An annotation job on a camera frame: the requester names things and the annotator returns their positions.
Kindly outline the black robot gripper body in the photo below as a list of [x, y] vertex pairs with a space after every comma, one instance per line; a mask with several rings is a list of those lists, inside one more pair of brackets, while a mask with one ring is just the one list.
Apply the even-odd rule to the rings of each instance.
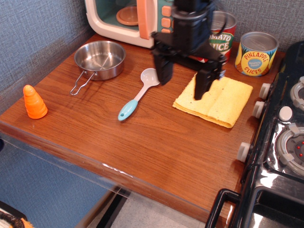
[[[219, 0], [174, 0], [171, 7], [173, 32], [153, 32], [154, 46], [164, 54], [170, 55], [173, 63], [186, 64], [190, 56], [203, 54], [200, 48], [206, 42], [209, 45], [213, 12], [216, 8], [224, 9]], [[211, 48], [208, 64], [212, 68], [221, 69], [226, 58]]]

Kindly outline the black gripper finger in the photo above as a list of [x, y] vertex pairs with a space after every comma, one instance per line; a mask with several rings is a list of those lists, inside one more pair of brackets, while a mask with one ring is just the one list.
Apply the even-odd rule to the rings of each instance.
[[172, 78], [174, 63], [171, 61], [170, 55], [164, 54], [158, 49], [154, 49], [152, 54], [158, 80], [161, 85], [165, 85]]
[[221, 78], [222, 78], [221, 69], [199, 70], [195, 76], [194, 99], [200, 100], [202, 96], [210, 90], [213, 81], [220, 80]]

